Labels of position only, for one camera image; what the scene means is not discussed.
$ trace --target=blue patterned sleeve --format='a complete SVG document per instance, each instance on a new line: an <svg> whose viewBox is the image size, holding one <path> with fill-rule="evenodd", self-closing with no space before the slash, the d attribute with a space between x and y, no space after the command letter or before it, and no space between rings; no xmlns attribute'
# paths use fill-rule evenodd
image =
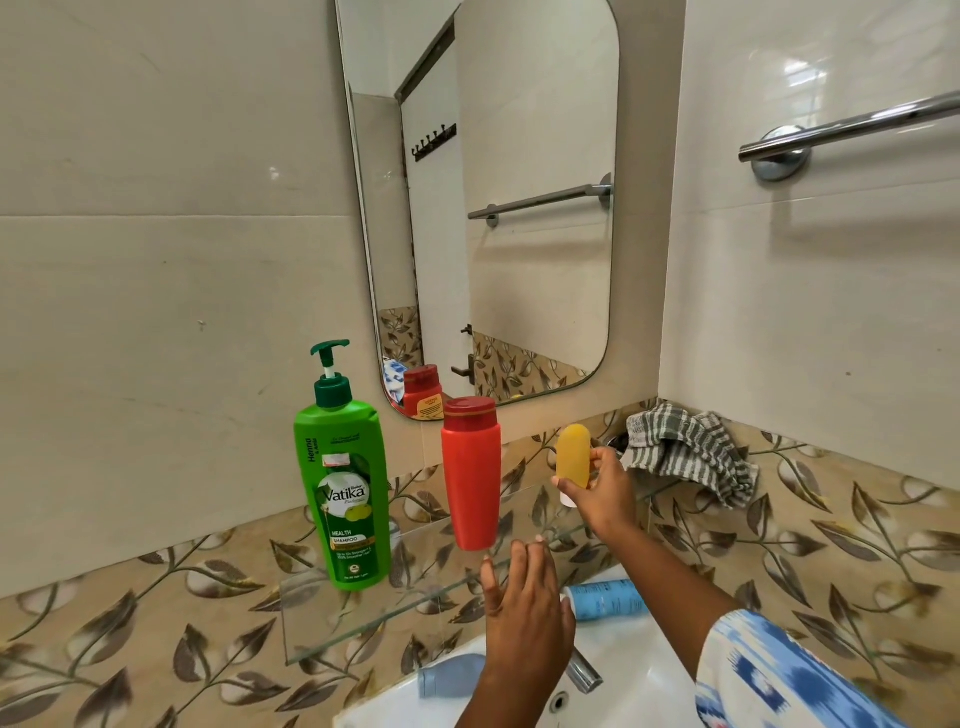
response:
<svg viewBox="0 0 960 728"><path fill-rule="evenodd" d="M697 670L708 728L904 728L775 624L745 610L710 631Z"/></svg>

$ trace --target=blue tube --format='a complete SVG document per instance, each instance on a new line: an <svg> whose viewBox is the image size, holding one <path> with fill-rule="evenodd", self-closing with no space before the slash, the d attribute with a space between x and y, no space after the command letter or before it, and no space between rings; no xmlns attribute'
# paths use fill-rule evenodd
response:
<svg viewBox="0 0 960 728"><path fill-rule="evenodd" d="M577 621L650 614L630 579L580 584L567 587L564 593L570 599Z"/></svg>
<svg viewBox="0 0 960 728"><path fill-rule="evenodd" d="M417 675L420 697L471 697L486 663L486 655L470 654L422 667Z"/></svg>

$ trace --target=striped towel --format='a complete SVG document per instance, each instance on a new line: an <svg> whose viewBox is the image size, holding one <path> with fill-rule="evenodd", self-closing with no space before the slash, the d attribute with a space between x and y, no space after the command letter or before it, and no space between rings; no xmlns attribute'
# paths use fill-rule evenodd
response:
<svg viewBox="0 0 960 728"><path fill-rule="evenodd" d="M628 418L627 433L624 468L700 483L727 508L745 508L753 498L760 468L743 459L715 413L691 415L664 402Z"/></svg>

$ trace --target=white sink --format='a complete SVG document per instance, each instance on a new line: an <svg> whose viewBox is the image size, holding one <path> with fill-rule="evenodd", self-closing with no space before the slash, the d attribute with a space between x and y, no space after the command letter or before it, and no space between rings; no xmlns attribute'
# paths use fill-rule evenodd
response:
<svg viewBox="0 0 960 728"><path fill-rule="evenodd" d="M591 581L626 578L616 567ZM657 623L648 617L605 619L577 626L577 648L603 676L590 695L577 692L564 676L538 726L630 726L703 728L694 706L694 686ZM486 653L484 638L454 654ZM551 713L559 693L564 707ZM336 728L451 728L466 699L420 700L416 675L377 697L341 713Z"/></svg>

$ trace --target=green shampoo bottle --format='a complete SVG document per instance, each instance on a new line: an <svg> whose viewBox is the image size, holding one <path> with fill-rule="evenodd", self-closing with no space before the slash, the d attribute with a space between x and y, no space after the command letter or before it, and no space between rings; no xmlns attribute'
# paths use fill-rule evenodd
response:
<svg viewBox="0 0 960 728"><path fill-rule="evenodd" d="M317 403L297 415L294 435L330 581L355 592L390 572L390 486L380 418L333 371L333 348L348 344L324 341L310 350L320 354L324 375L314 384Z"/></svg>

